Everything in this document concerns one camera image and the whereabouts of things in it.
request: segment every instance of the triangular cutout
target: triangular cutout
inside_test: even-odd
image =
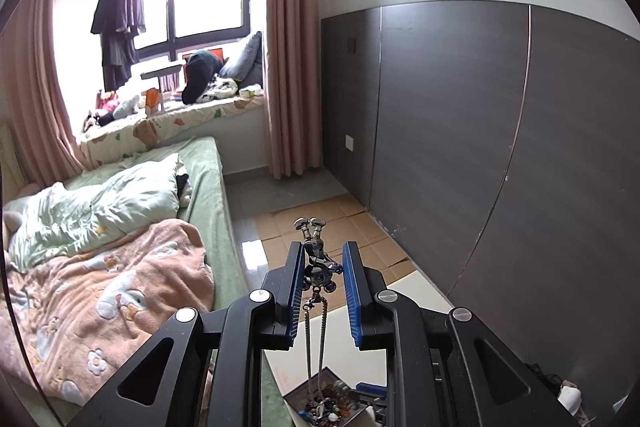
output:
[[[118,386],[118,394],[142,405],[151,405],[173,347],[173,339],[162,339]]]
[[[529,393],[529,386],[487,341],[477,340],[474,344],[489,386],[489,393],[496,405],[502,405]]]

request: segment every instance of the black cable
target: black cable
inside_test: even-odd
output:
[[[0,210],[2,210],[2,166],[0,166]],[[38,393],[40,393],[40,397],[44,400],[44,403],[47,404],[47,407],[49,407],[49,410],[51,411],[52,415],[56,418],[58,423],[60,424],[60,427],[65,427],[64,422],[60,419],[60,416],[58,416],[58,413],[56,412],[56,410],[53,409],[53,406],[49,401],[49,398],[44,394],[44,391],[40,387],[40,383],[38,382],[38,379],[36,378],[36,375],[33,372],[33,367],[31,367],[31,363],[29,362],[29,357],[27,356],[27,350],[24,348],[24,343],[22,342],[22,335],[20,334],[20,328],[18,327],[18,322],[15,319],[14,307],[11,303],[11,295],[9,293],[9,281],[6,278],[6,263],[4,262],[4,252],[0,256],[0,258],[1,258],[0,259],[0,277],[2,278],[2,291],[4,292],[4,300],[6,302],[6,309],[9,312],[9,317],[11,318],[11,324],[14,327],[15,340],[16,342],[18,342],[18,346],[20,346],[22,359],[24,360],[24,363],[27,366],[27,371],[29,371],[29,375],[31,377],[31,380],[33,380],[33,384],[36,386]]]

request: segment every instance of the window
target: window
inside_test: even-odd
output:
[[[143,0],[146,32],[135,37],[140,60],[233,41],[250,32],[249,0]]]

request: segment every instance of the hanging clothes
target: hanging clothes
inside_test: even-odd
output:
[[[133,39],[145,30],[142,0],[98,0],[91,33],[100,35],[105,90],[117,90],[131,78],[131,66],[140,61]]]

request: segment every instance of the dark wood panel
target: dark wood panel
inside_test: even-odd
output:
[[[520,113],[529,7],[383,7],[371,212],[447,292],[506,169]]]
[[[640,42],[533,7],[507,181],[450,293],[603,425],[640,373]]]
[[[369,206],[380,83],[380,8],[322,20],[324,165]],[[345,137],[353,138],[353,152]]]

